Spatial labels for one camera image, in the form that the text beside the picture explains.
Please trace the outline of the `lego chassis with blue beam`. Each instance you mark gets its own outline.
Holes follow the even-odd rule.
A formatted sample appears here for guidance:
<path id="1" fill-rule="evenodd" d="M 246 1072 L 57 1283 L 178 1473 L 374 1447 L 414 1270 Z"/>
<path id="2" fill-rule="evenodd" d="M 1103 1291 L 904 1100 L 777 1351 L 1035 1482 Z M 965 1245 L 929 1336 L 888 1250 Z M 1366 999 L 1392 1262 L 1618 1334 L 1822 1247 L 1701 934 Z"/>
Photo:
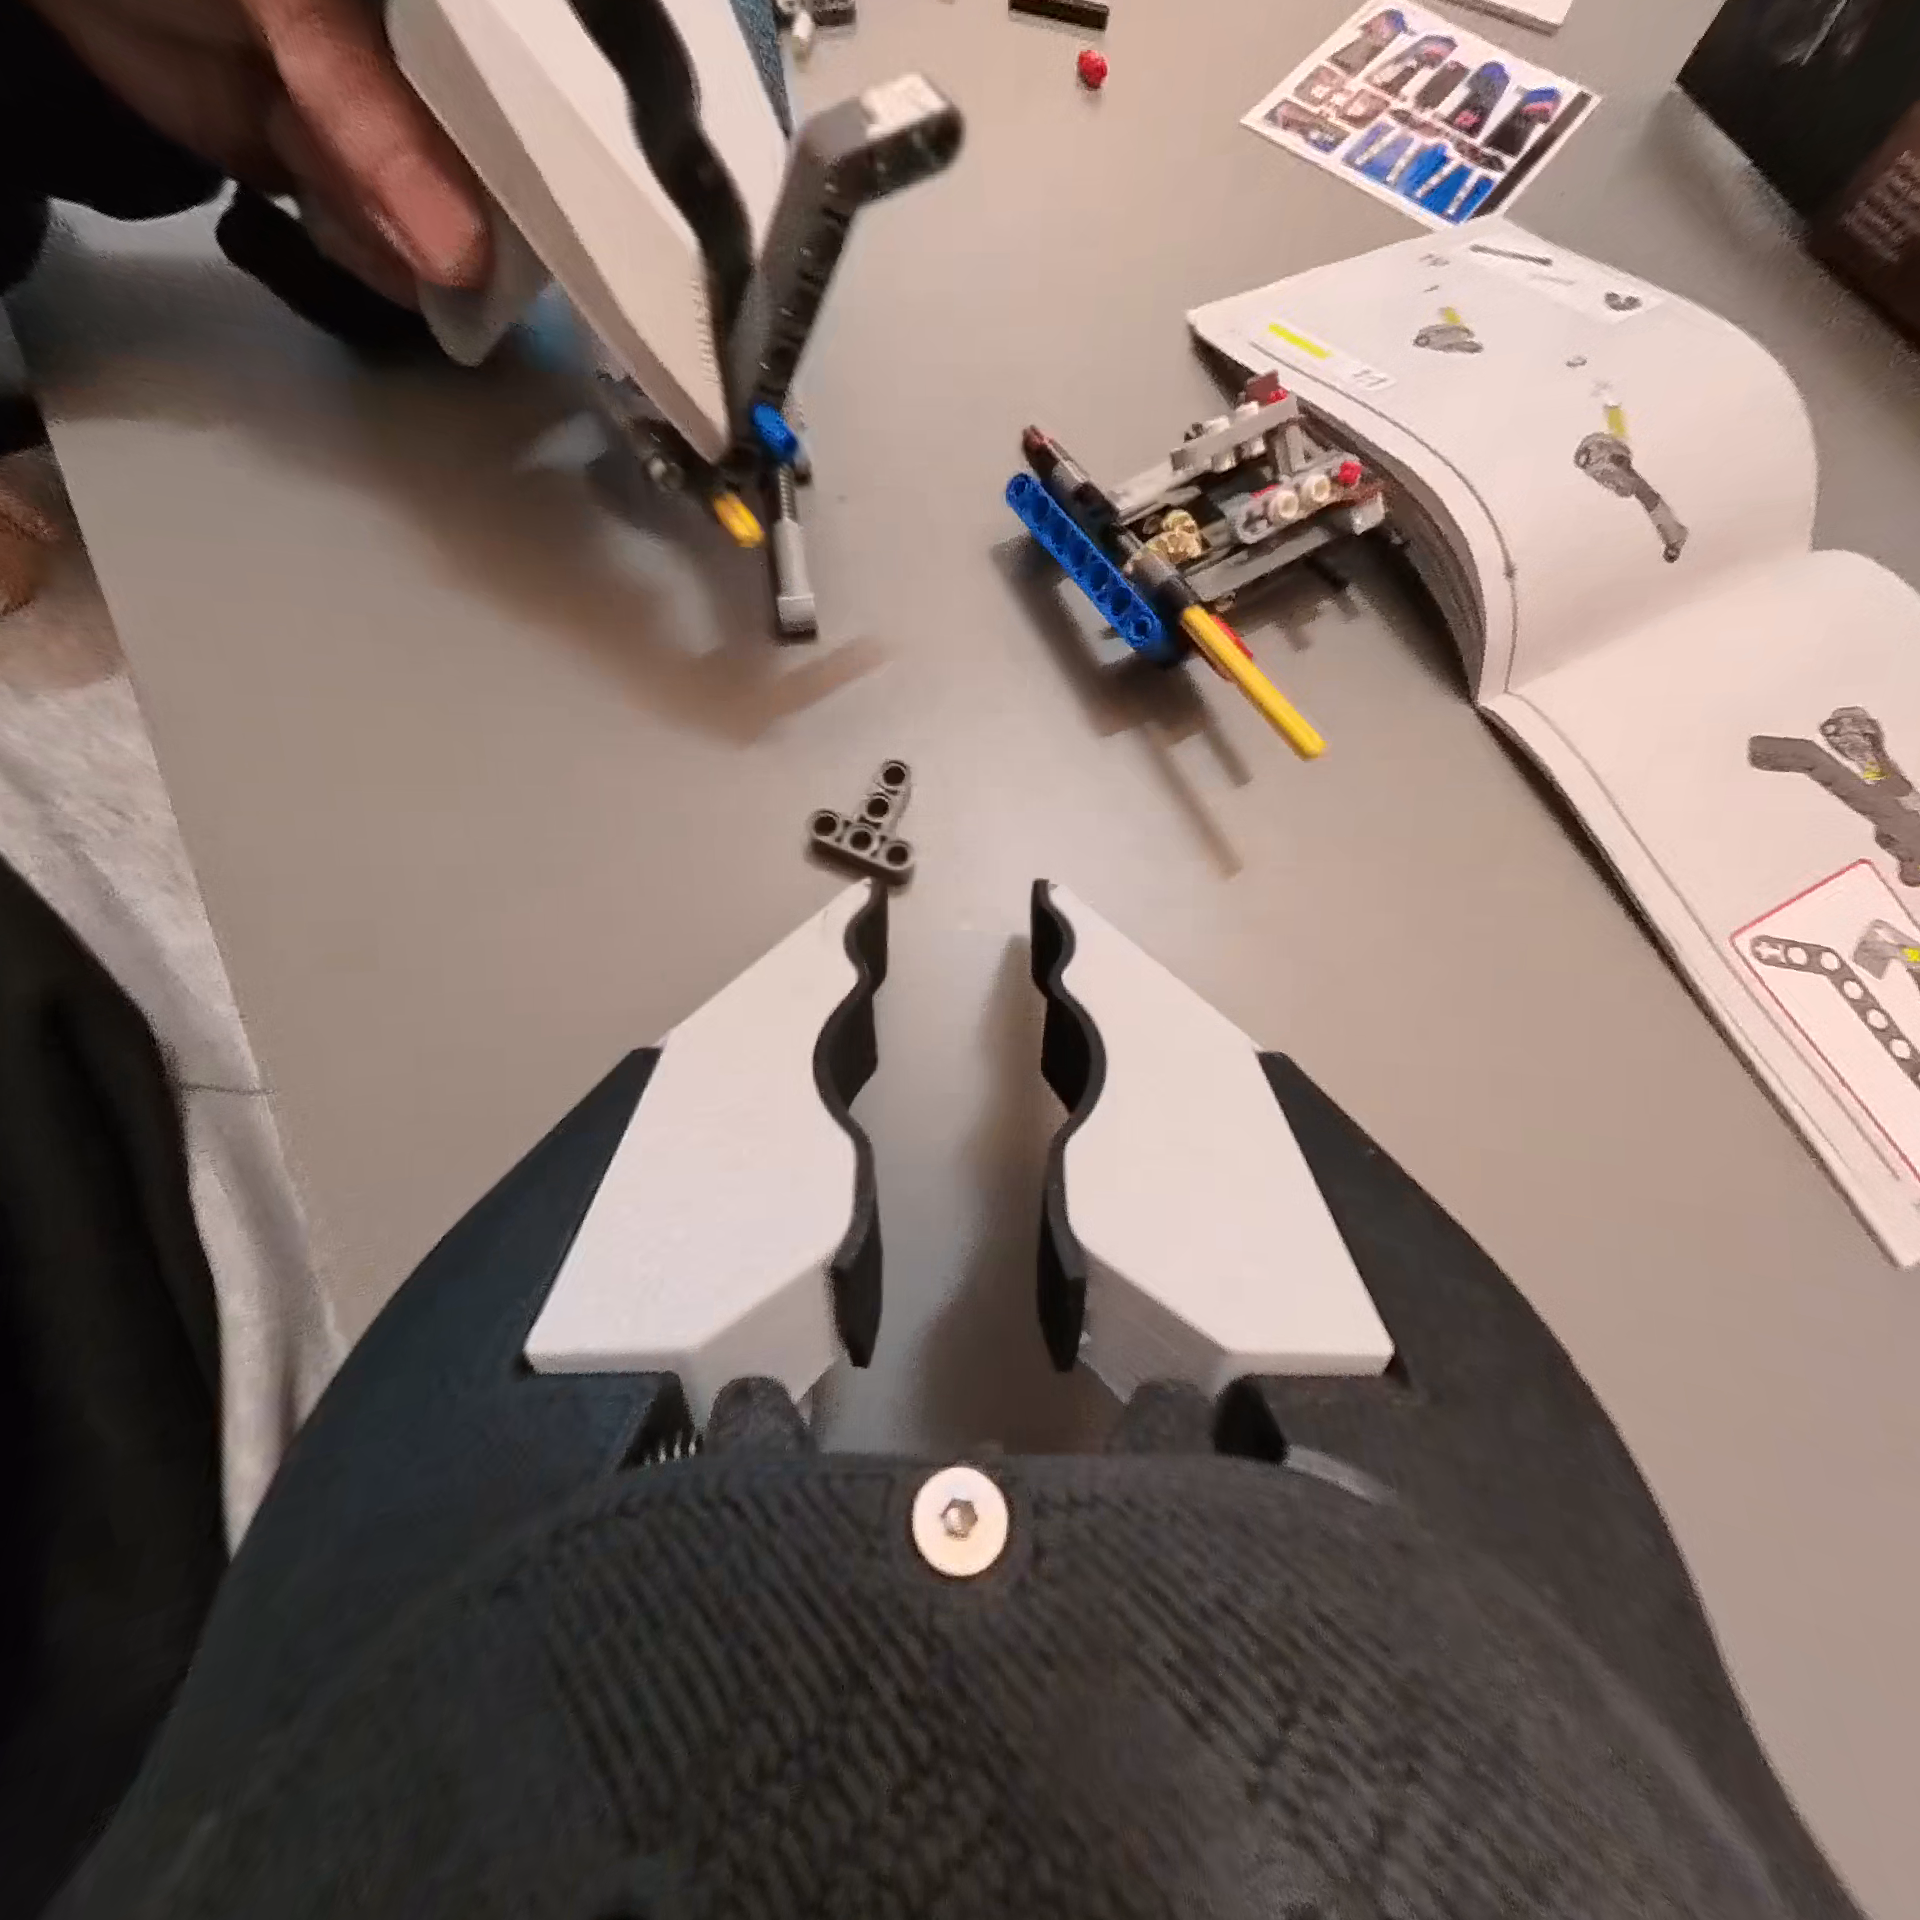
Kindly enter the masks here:
<path id="1" fill-rule="evenodd" d="M 1342 591 L 1336 552 L 1386 531 L 1381 471 L 1275 372 L 1237 406 L 1187 428 L 1156 464 L 1103 483 L 1043 426 L 1021 431 L 1004 504 L 1022 533 L 1127 654 L 1176 671 L 1205 665 L 1300 759 L 1329 743 L 1259 661 L 1231 613 L 1299 569 Z"/>

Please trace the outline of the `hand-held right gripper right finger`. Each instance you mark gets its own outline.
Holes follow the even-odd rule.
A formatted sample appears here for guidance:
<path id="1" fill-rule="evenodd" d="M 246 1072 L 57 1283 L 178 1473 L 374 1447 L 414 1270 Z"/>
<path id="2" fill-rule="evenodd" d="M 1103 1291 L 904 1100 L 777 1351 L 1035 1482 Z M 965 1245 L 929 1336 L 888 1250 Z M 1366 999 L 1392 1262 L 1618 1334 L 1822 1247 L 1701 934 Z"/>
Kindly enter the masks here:
<path id="1" fill-rule="evenodd" d="M 1377 1379 L 1394 1341 L 1259 1041 L 1069 886 L 1029 894 L 1045 1149 L 1037 1309 L 1059 1373 Z"/>

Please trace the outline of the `person's left hand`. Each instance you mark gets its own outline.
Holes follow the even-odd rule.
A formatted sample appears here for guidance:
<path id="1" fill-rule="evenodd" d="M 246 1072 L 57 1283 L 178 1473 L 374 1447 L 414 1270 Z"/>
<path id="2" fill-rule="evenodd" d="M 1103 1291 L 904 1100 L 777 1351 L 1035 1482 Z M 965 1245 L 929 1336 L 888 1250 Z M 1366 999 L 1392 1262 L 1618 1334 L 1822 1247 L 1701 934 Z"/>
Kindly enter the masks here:
<path id="1" fill-rule="evenodd" d="M 490 219 L 468 162 L 400 72 L 380 3 L 38 1 L 151 129 L 298 207 L 324 257 L 407 308 L 477 290 Z"/>

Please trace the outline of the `dark grey T-shaped lego piece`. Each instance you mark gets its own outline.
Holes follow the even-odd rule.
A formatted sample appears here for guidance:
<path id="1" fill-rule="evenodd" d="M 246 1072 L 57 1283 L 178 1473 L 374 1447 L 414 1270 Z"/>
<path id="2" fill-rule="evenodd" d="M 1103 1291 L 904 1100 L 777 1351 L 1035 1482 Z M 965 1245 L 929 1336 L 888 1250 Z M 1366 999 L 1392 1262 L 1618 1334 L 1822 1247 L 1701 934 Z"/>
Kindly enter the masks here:
<path id="1" fill-rule="evenodd" d="M 857 806 L 819 806 L 808 814 L 808 850 L 886 886 L 907 886 L 918 863 L 902 832 L 913 792 L 910 764 L 900 756 L 882 759 Z"/>

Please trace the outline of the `lego sticker sheet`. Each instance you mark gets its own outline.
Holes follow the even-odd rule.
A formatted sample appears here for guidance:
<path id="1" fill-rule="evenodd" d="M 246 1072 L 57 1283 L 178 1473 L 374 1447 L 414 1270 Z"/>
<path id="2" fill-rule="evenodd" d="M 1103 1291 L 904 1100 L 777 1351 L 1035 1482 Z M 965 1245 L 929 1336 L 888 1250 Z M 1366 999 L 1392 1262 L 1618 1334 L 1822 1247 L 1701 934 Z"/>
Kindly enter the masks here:
<path id="1" fill-rule="evenodd" d="M 1359 3 L 1240 115 L 1269 148 L 1434 229 L 1510 217 L 1602 92 L 1430 3 Z"/>

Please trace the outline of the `person's grey sweatshirt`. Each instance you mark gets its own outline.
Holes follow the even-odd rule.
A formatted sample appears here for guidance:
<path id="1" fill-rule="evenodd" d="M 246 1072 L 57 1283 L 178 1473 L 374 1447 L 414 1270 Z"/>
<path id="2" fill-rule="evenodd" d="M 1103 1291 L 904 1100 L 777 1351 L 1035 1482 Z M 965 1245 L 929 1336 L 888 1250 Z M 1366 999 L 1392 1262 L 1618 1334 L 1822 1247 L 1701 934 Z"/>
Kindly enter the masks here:
<path id="1" fill-rule="evenodd" d="M 349 1346 L 126 660 L 78 616 L 5 618 L 3 843 L 146 1016 L 182 1096 L 239 1545 Z"/>

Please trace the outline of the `person's dark trousers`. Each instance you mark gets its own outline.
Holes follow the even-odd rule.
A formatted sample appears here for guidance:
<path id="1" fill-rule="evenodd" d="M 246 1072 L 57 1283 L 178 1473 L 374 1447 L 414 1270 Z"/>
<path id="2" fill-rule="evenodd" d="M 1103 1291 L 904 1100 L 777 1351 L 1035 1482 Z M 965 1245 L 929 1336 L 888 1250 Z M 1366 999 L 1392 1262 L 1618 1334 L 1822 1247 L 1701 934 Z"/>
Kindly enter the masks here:
<path id="1" fill-rule="evenodd" d="M 113 1820 L 228 1567 L 223 1356 L 181 1098 L 3 869 L 3 1914 Z"/>

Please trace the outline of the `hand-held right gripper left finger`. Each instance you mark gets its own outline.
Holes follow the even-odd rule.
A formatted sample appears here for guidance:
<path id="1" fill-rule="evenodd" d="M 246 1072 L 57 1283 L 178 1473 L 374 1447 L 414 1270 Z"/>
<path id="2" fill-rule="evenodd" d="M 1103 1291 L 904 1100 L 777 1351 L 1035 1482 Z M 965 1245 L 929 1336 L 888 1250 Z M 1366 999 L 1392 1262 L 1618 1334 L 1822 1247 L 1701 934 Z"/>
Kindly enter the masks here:
<path id="1" fill-rule="evenodd" d="M 526 1337 L 547 1377 L 653 1373 L 684 1402 L 866 1369 L 885 1311 L 875 1147 L 891 896 L 855 881 L 680 1020 Z"/>

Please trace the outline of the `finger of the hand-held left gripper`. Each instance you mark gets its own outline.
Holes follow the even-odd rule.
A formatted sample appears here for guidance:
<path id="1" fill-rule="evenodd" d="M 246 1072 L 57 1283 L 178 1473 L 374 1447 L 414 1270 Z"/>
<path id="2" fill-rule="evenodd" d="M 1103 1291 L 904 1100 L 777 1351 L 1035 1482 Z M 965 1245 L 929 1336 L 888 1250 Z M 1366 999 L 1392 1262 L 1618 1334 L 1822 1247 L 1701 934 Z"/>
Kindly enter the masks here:
<path id="1" fill-rule="evenodd" d="M 484 285 L 419 287 L 442 352 L 482 365 L 555 290 L 606 367 L 720 458 L 732 440 L 722 281 L 756 263 L 663 3 L 397 1 L 384 26 L 490 222 Z"/>
<path id="2" fill-rule="evenodd" d="M 760 261 L 794 138 L 785 15 L 774 1 L 664 1 L 691 72 L 692 124 L 729 182 Z"/>

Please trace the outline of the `dark cardboard box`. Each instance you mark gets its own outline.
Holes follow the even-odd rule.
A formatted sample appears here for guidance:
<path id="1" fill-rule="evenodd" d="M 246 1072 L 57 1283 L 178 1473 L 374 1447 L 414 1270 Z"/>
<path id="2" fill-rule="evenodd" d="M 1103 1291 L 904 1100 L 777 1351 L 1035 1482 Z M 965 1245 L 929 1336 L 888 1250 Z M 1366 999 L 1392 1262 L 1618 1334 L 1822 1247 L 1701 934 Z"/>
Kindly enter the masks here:
<path id="1" fill-rule="evenodd" d="M 1728 1 L 1677 84 L 1797 216 L 1806 250 L 1918 340 L 1918 6 Z"/>

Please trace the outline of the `grey lego arm assembly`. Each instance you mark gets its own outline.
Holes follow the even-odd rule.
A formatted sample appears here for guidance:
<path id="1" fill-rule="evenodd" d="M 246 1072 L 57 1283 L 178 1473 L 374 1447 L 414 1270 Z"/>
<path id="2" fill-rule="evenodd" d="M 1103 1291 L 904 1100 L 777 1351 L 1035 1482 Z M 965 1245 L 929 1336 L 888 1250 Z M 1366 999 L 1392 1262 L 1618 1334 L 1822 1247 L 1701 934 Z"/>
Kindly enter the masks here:
<path id="1" fill-rule="evenodd" d="M 819 635 L 800 498 L 813 482 L 805 414 L 794 397 L 802 359 L 849 250 L 875 204 L 937 178 L 965 140 L 956 101 L 924 72 L 872 84 L 805 119 L 781 182 L 772 229 L 724 349 L 731 443 L 707 455 L 663 407 L 612 372 L 595 380 L 615 446 L 663 494 L 694 500 L 739 546 L 771 567 L 774 634 Z"/>

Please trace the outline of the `open lego instruction booklet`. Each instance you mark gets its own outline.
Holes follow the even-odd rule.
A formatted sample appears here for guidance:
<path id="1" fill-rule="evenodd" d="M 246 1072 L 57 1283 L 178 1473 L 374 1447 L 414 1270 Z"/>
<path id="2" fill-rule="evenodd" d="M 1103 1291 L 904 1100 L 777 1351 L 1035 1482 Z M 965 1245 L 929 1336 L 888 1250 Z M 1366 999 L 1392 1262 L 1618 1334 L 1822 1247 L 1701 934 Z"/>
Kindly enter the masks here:
<path id="1" fill-rule="evenodd" d="M 1187 323 L 1381 468 L 1479 712 L 1917 1270 L 1918 597 L 1817 548 L 1788 372 L 1507 219 Z"/>

